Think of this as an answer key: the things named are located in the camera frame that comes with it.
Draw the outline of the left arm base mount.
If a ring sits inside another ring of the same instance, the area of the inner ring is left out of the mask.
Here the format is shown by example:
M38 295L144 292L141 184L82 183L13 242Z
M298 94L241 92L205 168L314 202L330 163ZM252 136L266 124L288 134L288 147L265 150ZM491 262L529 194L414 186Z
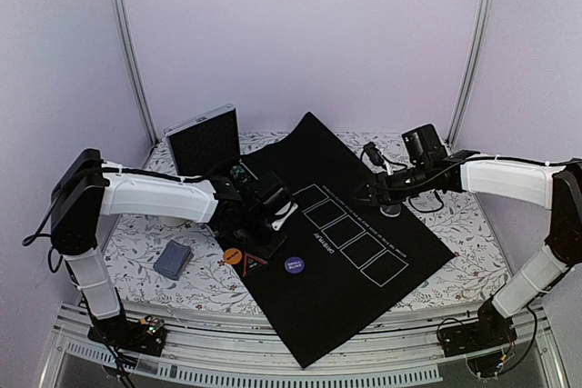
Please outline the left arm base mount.
M166 336L163 319L148 315L139 321L131 321L119 314L106 320L94 320L87 337L112 349L160 357Z

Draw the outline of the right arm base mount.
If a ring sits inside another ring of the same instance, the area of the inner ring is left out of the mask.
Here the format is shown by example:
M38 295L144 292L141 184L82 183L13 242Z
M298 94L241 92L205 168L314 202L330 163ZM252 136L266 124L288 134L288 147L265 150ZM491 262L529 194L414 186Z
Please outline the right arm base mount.
M494 353L483 354L467 361L469 370L480 378L494 377L504 369L508 352L502 352L501 346L509 349L517 339L511 317L479 314L474 322L464 323L447 317L436 329L436 338L444 351L445 357L467 355L496 348Z

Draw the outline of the orange big blind button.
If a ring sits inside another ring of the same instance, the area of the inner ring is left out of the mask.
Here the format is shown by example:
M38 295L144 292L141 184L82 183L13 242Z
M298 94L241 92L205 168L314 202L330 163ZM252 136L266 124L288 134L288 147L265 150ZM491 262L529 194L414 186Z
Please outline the orange big blind button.
M236 265L243 259L243 252L237 248L228 248L224 251L223 260L226 264Z

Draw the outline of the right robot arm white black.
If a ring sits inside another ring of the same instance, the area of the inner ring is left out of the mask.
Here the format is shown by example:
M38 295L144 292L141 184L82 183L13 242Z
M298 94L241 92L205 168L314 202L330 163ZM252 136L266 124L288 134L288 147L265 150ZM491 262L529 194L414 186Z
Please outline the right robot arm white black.
M364 147L381 172L358 186L357 202L388 207L426 191L492 194L539 205L550 211L544 244L480 308L470 340L488 348L502 337L505 321L559 282L581 262L581 161L537 162L524 158L447 151L436 128L422 125L402 135L410 165L394 170L373 145Z

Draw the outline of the black round dealer button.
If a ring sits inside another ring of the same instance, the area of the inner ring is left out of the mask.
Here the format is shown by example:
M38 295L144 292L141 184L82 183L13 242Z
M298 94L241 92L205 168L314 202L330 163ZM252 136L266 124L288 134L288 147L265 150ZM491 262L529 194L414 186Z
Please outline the black round dealer button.
M380 207L380 212L382 215L388 218L396 218L401 214L402 208L400 204L393 205L382 205Z

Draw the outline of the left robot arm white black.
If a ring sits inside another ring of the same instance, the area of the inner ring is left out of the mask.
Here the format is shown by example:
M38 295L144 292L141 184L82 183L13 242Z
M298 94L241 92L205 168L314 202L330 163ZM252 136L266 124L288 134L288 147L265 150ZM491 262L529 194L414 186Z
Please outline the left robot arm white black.
M293 195L274 172L253 174L227 158L204 174L182 176L125 167L85 149L51 193L37 229L22 244L47 238L71 270L101 333L116 346L135 339L133 323L97 251L102 216L133 214L207 224L221 238L248 244L270 258L285 241L281 229L297 209Z

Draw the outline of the purple small blind button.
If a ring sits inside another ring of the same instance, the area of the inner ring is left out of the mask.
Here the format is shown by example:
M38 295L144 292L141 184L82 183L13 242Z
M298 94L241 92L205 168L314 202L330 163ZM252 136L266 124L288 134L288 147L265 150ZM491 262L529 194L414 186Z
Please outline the purple small blind button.
M289 274L301 274L305 270L306 264L299 256L291 256L285 260L284 267Z

